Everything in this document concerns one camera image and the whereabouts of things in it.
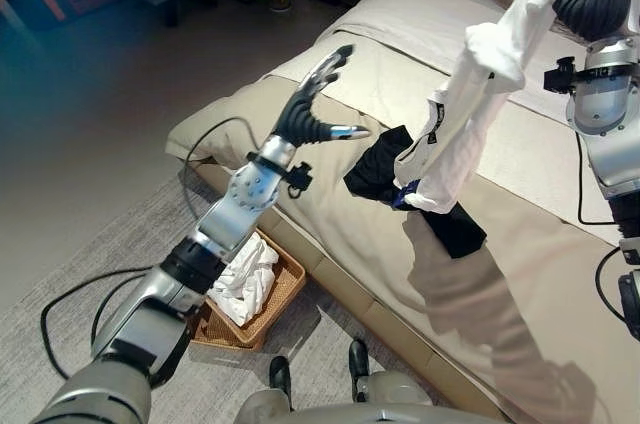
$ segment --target woven basket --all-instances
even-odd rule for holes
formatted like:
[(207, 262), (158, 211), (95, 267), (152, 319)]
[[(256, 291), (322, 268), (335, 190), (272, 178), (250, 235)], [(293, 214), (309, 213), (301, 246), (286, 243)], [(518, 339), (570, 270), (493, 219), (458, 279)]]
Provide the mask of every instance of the woven basket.
[(262, 305), (262, 312), (244, 326), (238, 327), (213, 300), (207, 298), (196, 318), (195, 342), (227, 349), (257, 351), (264, 344), (267, 330), (303, 288), (306, 281), (304, 267), (262, 231), (257, 231), (280, 256), (273, 265), (275, 281)]

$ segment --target white cloth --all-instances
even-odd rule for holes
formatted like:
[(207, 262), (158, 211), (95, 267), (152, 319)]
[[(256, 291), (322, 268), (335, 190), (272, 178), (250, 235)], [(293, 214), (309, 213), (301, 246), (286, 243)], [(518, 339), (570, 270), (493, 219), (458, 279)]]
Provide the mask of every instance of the white cloth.
[[(467, 28), (452, 77), (429, 99), (429, 122), (396, 158), (399, 187), (419, 180), (405, 202), (443, 214), (455, 205), (478, 166), (488, 127), (509, 94), (524, 88), (524, 68), (553, 23), (553, 1), (514, 0), (497, 24)], [(437, 103), (444, 105), (444, 118), (434, 140)]]
[[(464, 49), (466, 29), (483, 22), (496, 23), (503, 15), (504, 9), (492, 0), (362, 0), (325, 30), (317, 42), (337, 31), (350, 32), (369, 37), (452, 75)], [(351, 59), (358, 52), (360, 50), (356, 47)], [(566, 125), (566, 96), (545, 91), (540, 82), (545, 71), (556, 67), (559, 57), (575, 56), (576, 62), (583, 62), (585, 55), (584, 47), (576, 42), (555, 32), (546, 33), (525, 70), (525, 88), (514, 92), (509, 100)], [(341, 70), (345, 77), (351, 65)], [(363, 84), (370, 86), (370, 83), (369, 79)], [(346, 84), (339, 79), (327, 86), (323, 93), (345, 102), (341, 96), (332, 93), (338, 93), (337, 88)], [(358, 85), (351, 81), (348, 84)], [(355, 104), (368, 106), (366, 103)]]
[(207, 295), (233, 322), (243, 326), (262, 311), (275, 280), (271, 267), (276, 262), (278, 253), (254, 232)]

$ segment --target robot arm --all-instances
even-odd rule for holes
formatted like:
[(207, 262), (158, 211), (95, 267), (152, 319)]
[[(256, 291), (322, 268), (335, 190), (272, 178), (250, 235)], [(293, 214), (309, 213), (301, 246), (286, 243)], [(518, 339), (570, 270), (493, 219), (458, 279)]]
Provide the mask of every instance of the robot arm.
[(118, 307), (96, 336), (93, 362), (64, 384), (34, 424), (148, 421), (151, 389), (173, 375), (189, 344), (186, 318), (275, 203), (280, 181), (298, 191), (309, 186), (310, 166), (290, 169), (296, 148), (369, 135), (361, 126), (324, 124), (311, 114), (314, 96), (338, 78), (335, 71), (352, 51), (341, 47), (307, 74), (272, 134), (231, 177), (224, 197)]
[[(640, 0), (556, 0), (554, 10), (590, 44), (584, 70), (560, 59), (545, 89), (571, 96), (567, 122), (587, 146), (625, 259), (640, 265)], [(625, 321), (640, 340), (640, 271), (622, 276), (619, 287)]]

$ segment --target black cloth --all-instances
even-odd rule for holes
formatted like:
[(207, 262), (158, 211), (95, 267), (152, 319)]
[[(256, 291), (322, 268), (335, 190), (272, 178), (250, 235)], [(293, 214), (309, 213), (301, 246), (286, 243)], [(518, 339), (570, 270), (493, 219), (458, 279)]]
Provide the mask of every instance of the black cloth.
[[(400, 192), (393, 184), (393, 163), (413, 140), (404, 126), (380, 134), (356, 165), (344, 177), (352, 194), (391, 204)], [(418, 210), (449, 255), (456, 259), (467, 256), (482, 246), (487, 233), (476, 224), (460, 203), (447, 214), (423, 211), (405, 204), (400, 210)]]

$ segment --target black cable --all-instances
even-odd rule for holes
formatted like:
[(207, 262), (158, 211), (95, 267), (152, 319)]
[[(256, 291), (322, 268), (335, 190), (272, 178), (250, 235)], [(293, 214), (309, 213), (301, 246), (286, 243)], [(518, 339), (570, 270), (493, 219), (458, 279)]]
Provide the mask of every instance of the black cable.
[(580, 136), (576, 132), (576, 143), (578, 144), (578, 222), (585, 226), (615, 226), (613, 221), (608, 222), (589, 222), (582, 219), (582, 144), (580, 143)]
[(596, 290), (598, 291), (598, 295), (600, 296), (600, 299), (602, 299), (602, 302), (604, 303), (605, 306), (607, 306), (607, 309), (609, 309), (611, 311), (611, 313), (616, 316), (618, 319), (620, 319), (622, 322), (625, 322), (624, 317), (622, 316), (622, 314), (620, 314), (609, 302), (609, 300), (607, 299), (607, 297), (604, 295), (604, 292), (602, 292), (602, 285), (600, 283), (600, 274), (602, 274), (602, 269), (604, 268), (604, 265), (607, 263), (607, 261), (616, 253), (620, 250), (619, 247), (616, 247), (615, 249), (613, 249), (611, 252), (609, 252), (606, 256), (604, 256), (602, 258), (602, 260), (600, 261), (600, 264), (598, 264), (598, 267), (596, 268)]
[(194, 220), (198, 220), (200, 219), (200, 217), (198, 216), (198, 213), (196, 212), (195, 208), (193, 207), (193, 204), (191, 203), (191, 199), (189, 198), (189, 193), (187, 191), (187, 184), (185, 182), (186, 176), (187, 176), (187, 166), (189, 165), (189, 158), (191, 157), (191, 154), (193, 154), (193, 151), (196, 150), (196, 148), (200, 145), (200, 143), (204, 140), (205, 137), (207, 137), (209, 134), (211, 134), (213, 131), (215, 131), (218, 127), (222, 126), (223, 124), (226, 124), (227, 122), (231, 122), (231, 121), (240, 121), (242, 122), (246, 127), (247, 127), (247, 131), (249, 131), (249, 137), (251, 138), (251, 142), (253, 143), (253, 147), (257, 150), (260, 146), (258, 146), (258, 141), (256, 140), (256, 137), (253, 134), (253, 130), (251, 129), (251, 125), (249, 124), (249, 121), (247, 121), (244, 117), (239, 117), (239, 116), (233, 116), (233, 117), (229, 117), (223, 121), (220, 121), (219, 123), (217, 123), (216, 125), (210, 127), (207, 132), (205, 132), (204, 134), (202, 134), (198, 140), (196, 141), (196, 143), (191, 147), (191, 149), (189, 149), (189, 152), (187, 153), (187, 157), (184, 160), (183, 166), (182, 166), (182, 196), (184, 197), (184, 202), (187, 205), (187, 208), (189, 208), (189, 212), (191, 213), (191, 215), (193, 216)]
[(102, 300), (102, 302), (100, 303), (100, 306), (98, 307), (98, 310), (96, 311), (96, 315), (93, 318), (93, 323), (91, 324), (90, 339), (91, 339), (92, 346), (96, 340), (96, 334), (98, 333), (98, 323), (100, 322), (100, 317), (102, 316), (102, 312), (104, 311), (104, 308), (107, 307), (107, 304), (109, 303), (111, 298), (115, 295), (116, 292), (122, 289), (123, 286), (130, 283), (131, 281), (135, 281), (136, 279), (140, 279), (141, 277), (144, 277), (144, 275), (145, 274), (139, 274), (137, 276), (133, 276), (125, 279), (124, 281), (119, 283), (116, 287), (111, 289), (111, 291), (109, 291), (109, 294), (107, 294), (105, 298)]
[(147, 266), (147, 267), (130, 267), (130, 268), (126, 268), (126, 269), (118, 269), (117, 271), (111, 271), (111, 272), (107, 272), (107, 273), (104, 273), (104, 274), (100, 274), (98, 276), (95, 276), (95, 277), (92, 277), (90, 279), (87, 279), (86, 281), (83, 281), (80, 284), (72, 287), (67, 292), (65, 292), (64, 294), (61, 294), (60, 296), (56, 297), (51, 302), (49, 302), (46, 306), (44, 306), (44, 308), (42, 309), (42, 312), (40, 313), (40, 332), (42, 334), (42, 341), (44, 343), (44, 350), (47, 353), (47, 357), (49, 358), (49, 362), (51, 362), (51, 365), (56, 370), (56, 372), (60, 375), (60, 377), (62, 377), (63, 379), (69, 379), (69, 374), (67, 374), (60, 367), (60, 365), (58, 364), (58, 361), (56, 360), (55, 355), (53, 354), (53, 349), (51, 348), (51, 341), (49, 339), (49, 330), (47, 329), (47, 316), (49, 315), (49, 311), (51, 311), (53, 306), (58, 304), (63, 299), (66, 299), (71, 294), (74, 294), (74, 293), (78, 292), (80, 289), (83, 289), (86, 286), (88, 286), (89, 284), (93, 284), (94, 282), (99, 281), (101, 279), (106, 279), (107, 277), (117, 276), (119, 274), (129, 274), (131, 272), (146, 272), (149, 269), (151, 269), (150, 266)]

